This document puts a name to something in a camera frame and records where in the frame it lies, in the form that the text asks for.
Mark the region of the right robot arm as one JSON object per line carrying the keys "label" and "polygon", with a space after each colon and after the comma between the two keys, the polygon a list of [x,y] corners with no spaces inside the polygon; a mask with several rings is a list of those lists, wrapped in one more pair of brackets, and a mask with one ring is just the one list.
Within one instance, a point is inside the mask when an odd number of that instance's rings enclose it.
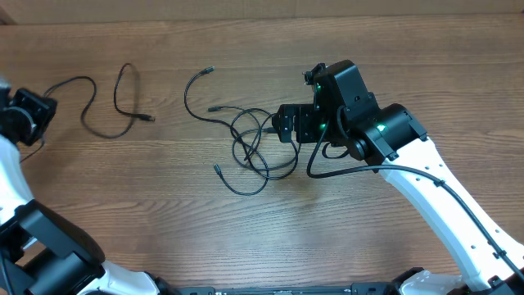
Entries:
{"label": "right robot arm", "polygon": [[353,294],[520,294],[523,246],[504,232],[445,164],[427,130],[398,103],[380,107],[355,63],[318,64],[304,74],[310,104],[283,104],[272,124],[284,142],[344,147],[361,171],[378,173],[418,210],[458,266],[422,268],[390,283],[353,284]]}

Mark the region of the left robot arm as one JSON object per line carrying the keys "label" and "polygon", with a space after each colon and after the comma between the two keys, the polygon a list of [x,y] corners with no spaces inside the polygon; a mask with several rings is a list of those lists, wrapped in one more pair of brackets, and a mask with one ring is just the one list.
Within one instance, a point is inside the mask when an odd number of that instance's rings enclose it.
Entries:
{"label": "left robot arm", "polygon": [[166,294],[147,272],[106,260],[97,242],[36,201],[17,145],[41,139],[56,100],[1,82],[1,287],[9,294]]}

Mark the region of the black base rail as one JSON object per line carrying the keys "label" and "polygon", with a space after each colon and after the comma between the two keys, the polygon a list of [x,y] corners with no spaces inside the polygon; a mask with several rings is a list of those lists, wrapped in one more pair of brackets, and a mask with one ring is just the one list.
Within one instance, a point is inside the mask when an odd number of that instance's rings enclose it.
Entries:
{"label": "black base rail", "polygon": [[399,295],[399,294],[448,294],[454,287],[435,284],[353,283],[346,286],[279,287],[279,288],[213,288],[177,287],[181,295]]}

